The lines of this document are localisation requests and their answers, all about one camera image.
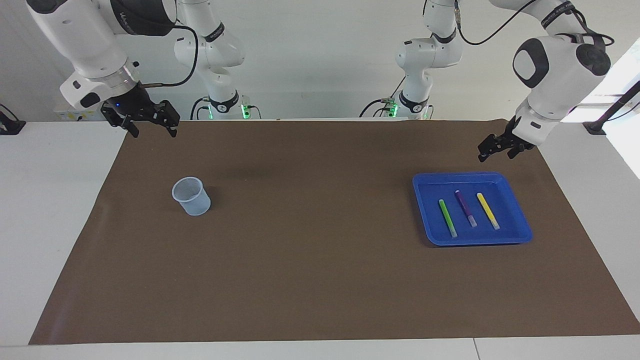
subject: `white table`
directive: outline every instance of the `white table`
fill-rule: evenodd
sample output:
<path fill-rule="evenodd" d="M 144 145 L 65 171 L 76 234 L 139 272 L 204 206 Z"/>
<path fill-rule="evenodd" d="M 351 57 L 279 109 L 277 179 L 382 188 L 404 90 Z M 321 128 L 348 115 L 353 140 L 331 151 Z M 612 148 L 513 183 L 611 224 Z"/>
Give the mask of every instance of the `white table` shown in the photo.
<path fill-rule="evenodd" d="M 640 336 L 27 347 L 124 136 L 103 122 L 0 136 L 0 359 L 640 359 Z M 640 179 L 580 124 L 541 151 L 638 317 Z"/>

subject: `robotic arm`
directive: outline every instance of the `robotic arm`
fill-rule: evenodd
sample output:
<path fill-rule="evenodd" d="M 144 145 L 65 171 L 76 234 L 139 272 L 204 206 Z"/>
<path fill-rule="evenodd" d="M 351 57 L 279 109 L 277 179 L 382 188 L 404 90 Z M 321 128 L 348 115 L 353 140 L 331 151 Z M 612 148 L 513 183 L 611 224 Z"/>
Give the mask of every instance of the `robotic arm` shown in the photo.
<path fill-rule="evenodd" d="M 427 0 L 424 23 L 429 39 L 411 39 L 396 57 L 406 73 L 406 86 L 396 93 L 398 116 L 421 119 L 433 82 L 428 69 L 460 61 L 461 0 Z M 570 110 L 603 80 L 611 68 L 603 35 L 587 27 L 569 1 L 489 0 L 499 8 L 537 18 L 548 36 L 527 40 L 516 52 L 513 70 L 531 93 L 500 136 L 490 135 L 479 146 L 480 161 L 508 150 L 509 158 L 541 145 Z"/>
<path fill-rule="evenodd" d="M 134 137 L 135 120 L 177 134 L 180 116 L 168 101 L 153 103 L 140 76 L 116 43 L 116 34 L 164 36 L 176 21 L 174 0 L 27 0 L 40 29 L 75 68 L 60 86 L 77 109 L 100 102 L 112 126 Z"/>
<path fill-rule="evenodd" d="M 216 15 L 213 1 L 178 0 L 178 9 L 184 23 L 198 33 L 197 45 L 184 38 L 175 43 L 175 56 L 181 64 L 190 67 L 195 46 L 199 47 L 196 73 L 209 92 L 207 101 L 215 119 L 249 118 L 246 99 L 232 83 L 225 67 L 244 62 L 242 43 L 225 29 Z"/>
<path fill-rule="evenodd" d="M 427 0 L 424 25 L 430 38 L 405 41 L 396 56 L 406 74 L 404 89 L 394 94 L 396 116 L 422 119 L 426 114 L 433 80 L 428 69 L 457 65 L 462 58 L 462 40 L 454 18 L 454 0 Z"/>
<path fill-rule="evenodd" d="M 489 0 L 494 6 L 523 9 L 537 18 L 546 37 L 524 42 L 513 59 L 513 70 L 531 89 L 505 132 L 489 135 L 479 146 L 480 161 L 496 152 L 519 153 L 541 145 L 551 130 L 604 79 L 611 68 L 603 35 L 587 27 L 570 1 Z"/>

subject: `yellow marker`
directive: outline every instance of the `yellow marker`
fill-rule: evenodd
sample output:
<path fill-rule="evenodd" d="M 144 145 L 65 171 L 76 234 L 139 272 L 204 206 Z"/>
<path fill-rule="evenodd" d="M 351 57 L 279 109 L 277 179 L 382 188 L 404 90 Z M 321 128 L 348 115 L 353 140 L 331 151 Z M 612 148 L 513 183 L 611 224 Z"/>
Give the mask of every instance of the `yellow marker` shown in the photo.
<path fill-rule="evenodd" d="M 488 216 L 489 221 L 491 221 L 491 225 L 493 225 L 493 228 L 496 230 L 500 230 L 500 225 L 498 225 L 498 220 L 495 219 L 495 215 L 493 215 L 493 212 L 491 211 L 489 204 L 487 204 L 486 200 L 484 199 L 484 195 L 482 193 L 478 193 L 477 196 L 478 196 L 478 200 L 480 200 L 480 204 L 482 204 L 482 207 L 484 209 L 484 212 L 486 213 L 486 216 Z"/>

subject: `blue tray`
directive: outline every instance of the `blue tray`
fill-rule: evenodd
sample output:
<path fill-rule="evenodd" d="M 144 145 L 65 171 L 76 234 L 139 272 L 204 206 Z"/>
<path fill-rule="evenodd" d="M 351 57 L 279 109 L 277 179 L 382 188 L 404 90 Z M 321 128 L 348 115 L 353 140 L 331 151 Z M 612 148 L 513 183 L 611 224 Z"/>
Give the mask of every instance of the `blue tray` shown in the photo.
<path fill-rule="evenodd" d="M 533 234 L 507 179 L 497 172 L 418 174 L 413 177 L 422 221 L 429 240 L 438 246 L 504 245 L 527 243 Z M 460 190 L 478 224 L 469 224 L 454 194 Z M 494 230 L 476 194 L 483 193 L 500 230 Z M 443 199 L 458 232 L 452 238 L 438 200 Z"/>

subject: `translucent cup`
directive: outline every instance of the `translucent cup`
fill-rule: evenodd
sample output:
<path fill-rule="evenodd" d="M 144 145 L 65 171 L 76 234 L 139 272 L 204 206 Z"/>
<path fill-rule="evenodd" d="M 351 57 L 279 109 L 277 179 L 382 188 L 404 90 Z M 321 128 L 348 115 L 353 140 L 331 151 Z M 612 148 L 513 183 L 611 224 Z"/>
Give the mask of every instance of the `translucent cup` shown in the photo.
<path fill-rule="evenodd" d="M 175 183 L 171 195 L 192 217 L 206 213 L 211 207 L 211 199 L 197 177 L 185 177 Z"/>

